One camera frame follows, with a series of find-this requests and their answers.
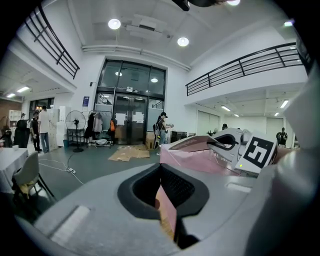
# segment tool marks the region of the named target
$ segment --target glass door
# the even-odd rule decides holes
[[[139,145],[146,133],[147,97],[116,94],[113,110],[115,142]]]

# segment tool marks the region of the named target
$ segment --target backpack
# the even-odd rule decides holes
[[[154,134],[155,136],[159,136],[160,135],[160,129],[159,129],[159,123],[162,119],[160,119],[156,124],[153,125],[153,130],[154,130]]]
[[[115,123],[113,120],[110,121],[110,131],[114,132],[115,131]]]

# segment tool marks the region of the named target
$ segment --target floor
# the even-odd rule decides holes
[[[84,151],[80,153],[74,153],[74,147],[61,147],[50,153],[43,154],[41,152],[39,154],[40,175],[54,194],[56,200],[59,201],[82,186],[81,182],[85,184],[105,175],[118,173],[133,167],[157,163],[160,160],[155,151],[150,151],[150,158],[131,158],[130,161],[108,160],[118,147],[118,145],[114,145],[111,148],[89,146],[88,148],[83,147]],[[27,148],[29,153],[35,151],[32,143]],[[70,172],[65,171],[65,165],[76,171],[76,177]],[[44,212],[54,204],[54,200],[51,200],[44,190],[39,193],[39,196],[35,196],[34,194],[35,192],[32,189],[30,198],[41,212]],[[35,220],[34,218],[25,216],[24,212],[13,203],[12,207],[16,215],[30,222]]]

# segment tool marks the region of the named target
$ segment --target ceiling light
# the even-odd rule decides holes
[[[231,6],[237,6],[240,3],[240,0],[234,0],[234,1],[226,1]]]
[[[221,106],[221,108],[223,108],[226,111],[231,111],[229,108],[227,108],[226,106]]]
[[[120,28],[121,22],[120,20],[113,18],[113,19],[110,19],[110,21],[108,22],[108,26],[112,30],[117,30],[118,28]]]
[[[22,93],[22,92],[24,92],[24,91],[26,91],[26,90],[28,90],[28,89],[29,89],[29,87],[26,87],[26,86],[25,86],[25,87],[17,90],[17,92],[18,92],[18,93]]]
[[[182,46],[182,47],[185,47],[185,46],[187,46],[188,44],[189,44],[188,38],[186,38],[186,37],[180,37],[180,38],[178,39],[178,45],[180,45],[180,46]]]
[[[294,24],[294,22],[292,20],[288,20],[284,23],[285,27],[291,27]]]
[[[283,108],[287,105],[288,102],[289,102],[289,100],[286,99],[286,100],[282,103],[282,105],[281,105],[280,108],[283,109]]]

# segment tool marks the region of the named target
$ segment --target standing fan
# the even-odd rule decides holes
[[[84,134],[84,129],[86,125],[86,118],[84,114],[82,114],[77,110],[71,111],[65,118],[65,125],[68,130],[75,130],[76,148],[73,150],[73,152],[79,153],[84,151],[83,148],[79,148],[79,142],[78,142],[78,130],[83,130],[83,134]]]

